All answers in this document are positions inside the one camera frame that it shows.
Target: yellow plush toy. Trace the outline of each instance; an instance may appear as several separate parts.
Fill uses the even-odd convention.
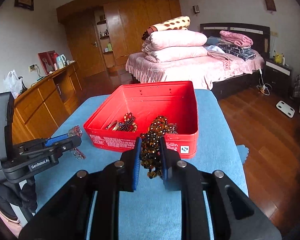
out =
[[[274,62],[278,63],[278,64],[282,64],[282,62],[283,62],[283,54],[279,54],[279,53],[275,52]]]

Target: bed headboard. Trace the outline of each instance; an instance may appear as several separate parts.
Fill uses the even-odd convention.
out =
[[[247,23],[202,23],[200,32],[208,37],[220,37],[219,32],[226,30],[242,33],[253,40],[252,49],[266,59],[270,58],[270,27]]]

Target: wall outlet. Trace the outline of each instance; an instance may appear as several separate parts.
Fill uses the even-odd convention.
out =
[[[31,66],[29,66],[29,70],[30,70],[30,72],[31,71],[34,71],[34,70],[36,70],[37,69],[37,67],[35,66],[35,65],[31,65]]]
[[[274,37],[278,37],[279,34],[277,32],[270,31],[270,35]]]

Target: white plastic bag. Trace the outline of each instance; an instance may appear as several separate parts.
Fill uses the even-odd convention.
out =
[[[14,98],[17,98],[22,90],[22,80],[19,80],[15,70],[8,73],[8,76],[3,80],[3,85],[6,91],[12,93]]]

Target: metal screw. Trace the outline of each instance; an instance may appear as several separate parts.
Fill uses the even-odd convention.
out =
[[[185,161],[177,161],[177,165],[180,167],[180,168],[185,168],[187,166],[187,163]]]
[[[117,168],[122,168],[124,166],[124,162],[123,161],[116,161],[114,163],[114,166],[116,166]]]
[[[216,170],[214,172],[214,175],[217,177],[217,178],[222,178],[224,176],[224,173],[223,171],[220,171],[220,170]]]
[[[78,172],[77,172],[77,177],[79,177],[79,178],[83,178],[83,177],[85,177],[86,175],[87,175],[87,172],[84,171],[84,170],[81,170],[81,171],[78,171]]]

